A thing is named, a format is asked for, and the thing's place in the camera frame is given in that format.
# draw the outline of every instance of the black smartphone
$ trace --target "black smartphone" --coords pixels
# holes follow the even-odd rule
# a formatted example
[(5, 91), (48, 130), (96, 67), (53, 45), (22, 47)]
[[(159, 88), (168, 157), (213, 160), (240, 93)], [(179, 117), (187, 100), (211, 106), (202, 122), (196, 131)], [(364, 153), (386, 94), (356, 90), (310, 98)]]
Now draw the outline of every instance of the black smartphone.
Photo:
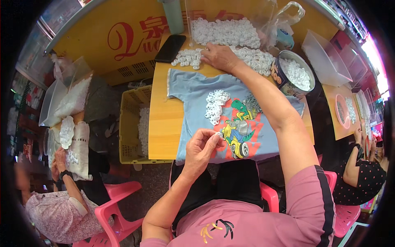
[(186, 40), (185, 35), (170, 35), (155, 57), (157, 62), (171, 63)]

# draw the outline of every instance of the floral patterned blouse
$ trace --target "floral patterned blouse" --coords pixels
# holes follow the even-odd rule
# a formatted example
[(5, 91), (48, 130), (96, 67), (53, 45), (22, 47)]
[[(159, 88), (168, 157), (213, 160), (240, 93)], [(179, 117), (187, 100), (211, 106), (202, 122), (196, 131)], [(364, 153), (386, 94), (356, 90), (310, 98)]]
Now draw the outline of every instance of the floral patterned blouse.
[[(104, 232), (95, 216), (97, 205), (83, 191), (81, 194), (89, 211), (77, 199), (69, 197), (67, 191), (45, 194), (33, 192), (25, 209), (45, 237), (55, 243), (74, 243)], [(108, 222), (114, 225), (112, 217)]]

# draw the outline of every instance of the yellow plastic crate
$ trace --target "yellow plastic crate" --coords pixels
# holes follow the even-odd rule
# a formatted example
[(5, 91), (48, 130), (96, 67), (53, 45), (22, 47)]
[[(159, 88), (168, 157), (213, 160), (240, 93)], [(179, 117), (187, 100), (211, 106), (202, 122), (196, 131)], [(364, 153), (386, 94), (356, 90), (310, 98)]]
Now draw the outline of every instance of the yellow plastic crate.
[(151, 101), (152, 85), (139, 87), (122, 93), (119, 117), (119, 161), (121, 164), (155, 164), (171, 163), (173, 160), (149, 160), (139, 158), (137, 146), (139, 144), (140, 120), (139, 104), (149, 104)]

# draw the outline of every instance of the hand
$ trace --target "hand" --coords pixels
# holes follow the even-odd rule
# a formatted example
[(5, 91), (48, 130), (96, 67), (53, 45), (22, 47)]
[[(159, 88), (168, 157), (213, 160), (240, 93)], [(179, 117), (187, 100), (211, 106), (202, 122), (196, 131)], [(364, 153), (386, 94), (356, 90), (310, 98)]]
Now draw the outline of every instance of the hand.
[(55, 152), (56, 167), (59, 172), (66, 170), (66, 151), (59, 147)]
[(354, 138), (355, 138), (355, 143), (362, 146), (362, 131), (361, 131), (361, 127), (358, 127), (357, 129), (355, 129), (355, 131), (354, 131)]
[(215, 148), (225, 147), (225, 141), (214, 130), (199, 129), (186, 144), (185, 165), (180, 176), (192, 183), (207, 168)]
[(206, 50), (200, 52), (204, 57), (202, 61), (227, 73), (233, 74), (236, 66), (246, 66), (232, 50), (225, 45), (213, 45), (207, 43)]
[(373, 141), (372, 141), (372, 146), (371, 146), (371, 151), (373, 153), (376, 151), (376, 143), (377, 143), (377, 139), (373, 136)]
[(52, 165), (51, 165), (51, 173), (52, 173), (52, 179), (53, 181), (57, 182), (59, 180), (59, 170), (56, 165), (56, 160), (53, 159)]

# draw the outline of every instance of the yellow table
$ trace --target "yellow table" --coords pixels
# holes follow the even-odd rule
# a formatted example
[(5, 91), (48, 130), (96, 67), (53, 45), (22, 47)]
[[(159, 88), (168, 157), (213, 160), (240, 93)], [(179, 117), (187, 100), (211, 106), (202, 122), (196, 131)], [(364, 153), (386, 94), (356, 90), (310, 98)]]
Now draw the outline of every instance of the yellow table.
[[(160, 46), (169, 37), (170, 33), (165, 32), (162, 36)], [(184, 42), (181, 49), (189, 49), (188, 38)], [(197, 45), (196, 48), (205, 48), (202, 45)], [(148, 158), (149, 159), (169, 159), (176, 158), (178, 145), (181, 135), (182, 120), (184, 118), (183, 102), (177, 98), (166, 99), (167, 95), (167, 72), (170, 68), (175, 68), (183, 71), (193, 70), (191, 66), (173, 67), (171, 64), (156, 63), (154, 79), (152, 82), (151, 106), (149, 117), (149, 133), (148, 133)], [(214, 67), (201, 63), (200, 70), (197, 72), (207, 76), (214, 77), (224, 74), (223, 71), (215, 69)], [(269, 81), (274, 84), (271, 77), (267, 77)], [(308, 109), (306, 98), (302, 99), (306, 108), (303, 114), (303, 122), (307, 131), (310, 134), (311, 141), (314, 144), (313, 127), (311, 123), (310, 111)]]
[[(360, 119), (359, 119), (359, 114), (357, 110), (357, 104), (355, 102), (355, 98), (351, 92), (351, 90), (346, 87), (345, 85), (342, 85), (340, 87), (334, 87), (334, 86), (329, 86), (326, 84), (322, 84), (322, 89), (324, 90), (326, 100), (328, 101), (328, 106), (329, 110), (331, 111), (331, 117), (332, 117), (332, 122), (333, 122), (333, 128), (335, 130), (335, 140), (342, 139), (346, 136), (352, 135), (357, 127), (361, 125)], [(354, 106), (355, 109), (355, 115), (356, 115), (356, 121), (354, 124), (350, 124), (350, 127), (348, 129), (345, 129), (337, 120), (336, 116), (336, 95), (340, 94), (344, 98), (350, 97), (352, 99), (352, 105)]]

